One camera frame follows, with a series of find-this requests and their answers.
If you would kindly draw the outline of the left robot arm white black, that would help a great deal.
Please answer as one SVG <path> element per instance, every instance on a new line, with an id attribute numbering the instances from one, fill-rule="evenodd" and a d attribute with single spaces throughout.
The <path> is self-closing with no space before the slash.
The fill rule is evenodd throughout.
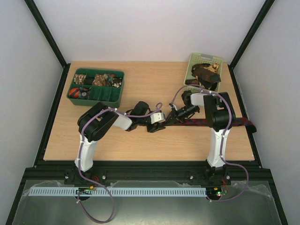
<path id="1" fill-rule="evenodd" d="M 115 126 L 130 132 L 138 126 L 154 128 L 164 122 L 162 105 L 162 103 L 157 103 L 156 109 L 151 111 L 147 103 L 140 101 L 132 110 L 126 112 L 110 108 L 101 102 L 94 105 L 77 122 L 80 145 L 75 165 L 79 171 L 86 172 L 92 168 L 97 143 L 111 127 Z"/>

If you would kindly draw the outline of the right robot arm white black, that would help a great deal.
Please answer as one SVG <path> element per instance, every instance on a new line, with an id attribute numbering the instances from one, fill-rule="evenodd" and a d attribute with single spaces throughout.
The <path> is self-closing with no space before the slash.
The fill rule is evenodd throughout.
<path id="1" fill-rule="evenodd" d="M 181 95 L 185 104 L 184 107 L 176 109 L 170 104 L 171 112 L 166 118 L 166 126 L 173 125 L 195 125 L 191 122 L 191 117 L 200 111 L 200 106 L 204 107 L 205 123 L 198 122 L 210 128 L 210 152 L 206 159 L 206 166 L 203 172 L 204 180 L 213 184 L 219 182 L 226 172 L 225 149 L 226 142 L 235 120 L 235 112 L 232 109 L 228 93 L 212 93 L 204 91 L 192 93 L 184 91 Z"/>

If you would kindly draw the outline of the red navy striped tie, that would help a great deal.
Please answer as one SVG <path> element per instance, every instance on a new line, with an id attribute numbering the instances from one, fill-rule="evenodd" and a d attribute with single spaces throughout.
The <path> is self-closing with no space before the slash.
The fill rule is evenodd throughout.
<path id="1" fill-rule="evenodd" d="M 214 127 L 214 128 L 220 128 L 220 129 L 225 129 L 228 125 L 228 121 L 222 122 L 222 121 L 217 121 L 217 122 L 207 122 L 206 119 L 188 119 L 185 120 L 181 123 L 175 123 L 171 126 L 188 126 L 188 127 Z M 255 125 L 249 121 L 247 118 L 236 118 L 235 120 L 232 120 L 231 122 L 231 127 L 242 127 L 245 126 L 249 129 L 250 133 L 255 133 L 257 132 L 257 129 Z"/>

